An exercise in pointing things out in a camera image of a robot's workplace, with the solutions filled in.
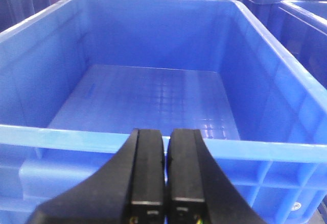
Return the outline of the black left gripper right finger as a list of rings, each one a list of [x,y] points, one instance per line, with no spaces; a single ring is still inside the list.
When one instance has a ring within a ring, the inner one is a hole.
[[[172,132],[167,176],[168,223],[264,223],[216,163],[199,130]]]

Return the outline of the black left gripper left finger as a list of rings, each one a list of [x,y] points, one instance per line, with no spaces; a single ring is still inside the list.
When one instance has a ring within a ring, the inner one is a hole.
[[[27,223],[164,223],[164,164],[161,132],[134,129],[98,171],[38,205]]]

